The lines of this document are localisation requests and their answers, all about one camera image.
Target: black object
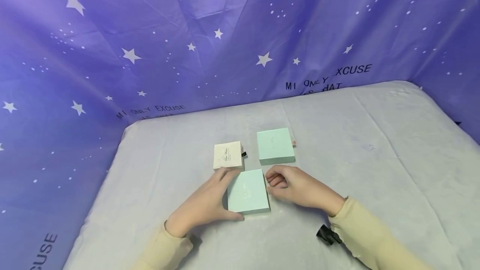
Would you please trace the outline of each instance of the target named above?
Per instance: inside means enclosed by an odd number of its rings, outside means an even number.
[[[338,244],[342,244],[342,241],[337,233],[332,232],[326,225],[322,225],[317,232],[317,237],[322,239],[322,241],[328,246],[332,245],[334,241]]]

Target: hand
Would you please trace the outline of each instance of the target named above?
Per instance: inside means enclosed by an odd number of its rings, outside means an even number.
[[[333,217],[342,209],[345,198],[298,167],[275,165],[265,178],[269,194],[298,205],[322,209]]]
[[[167,232],[181,238],[197,225],[215,220],[243,220],[242,214],[225,210],[222,206],[222,197],[228,185],[239,173],[239,170],[218,169],[168,217],[165,223]]]

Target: bed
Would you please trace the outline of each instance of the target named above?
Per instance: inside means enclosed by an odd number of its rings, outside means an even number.
[[[136,122],[66,270],[128,270],[153,229],[212,175],[214,144],[289,128],[295,165],[361,201],[435,269],[480,264],[480,149],[422,90],[392,81]],[[325,214],[270,198],[271,212],[198,227],[181,269],[364,269],[316,236]]]

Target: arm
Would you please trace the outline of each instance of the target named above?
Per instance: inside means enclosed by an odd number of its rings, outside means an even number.
[[[133,270],[174,270],[192,250],[189,231],[215,220],[243,220],[243,216],[225,210],[222,197],[240,171],[218,169],[153,233]]]
[[[281,200],[324,210],[355,258],[373,270],[428,270],[388,227],[353,198],[345,199],[297,167],[277,165],[265,175],[267,191]]]

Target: mint green box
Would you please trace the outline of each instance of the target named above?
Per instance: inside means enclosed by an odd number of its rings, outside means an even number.
[[[240,172],[227,189],[228,210],[243,215],[270,211],[262,169]]]
[[[260,165],[292,163],[295,153],[288,128],[257,132]]]

